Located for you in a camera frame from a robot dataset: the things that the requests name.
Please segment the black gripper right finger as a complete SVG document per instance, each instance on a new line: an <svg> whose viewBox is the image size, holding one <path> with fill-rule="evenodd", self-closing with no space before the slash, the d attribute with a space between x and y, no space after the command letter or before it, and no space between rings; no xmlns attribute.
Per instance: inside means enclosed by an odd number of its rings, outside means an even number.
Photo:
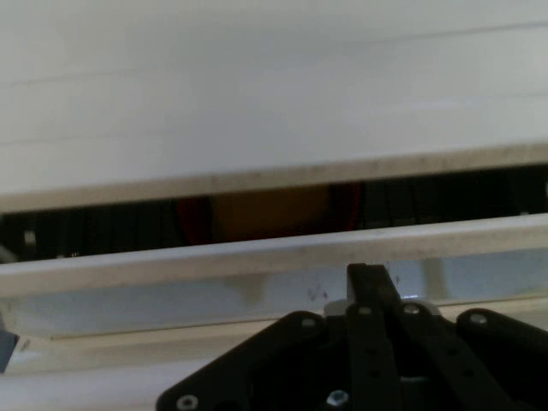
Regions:
<svg viewBox="0 0 548 411"><path fill-rule="evenodd" d="M485 308L450 322L404 303L399 325L415 375L403 385L407 410L545 410L547 333Z"/></svg>

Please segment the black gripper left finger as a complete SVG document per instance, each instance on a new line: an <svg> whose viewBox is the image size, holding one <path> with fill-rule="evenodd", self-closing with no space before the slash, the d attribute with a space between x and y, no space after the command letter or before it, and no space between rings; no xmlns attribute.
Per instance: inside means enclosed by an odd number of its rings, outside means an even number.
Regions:
<svg viewBox="0 0 548 411"><path fill-rule="evenodd" d="M386 268L347 268L342 312L288 314L167 389L157 410L401 409L385 312L400 301Z"/></svg>

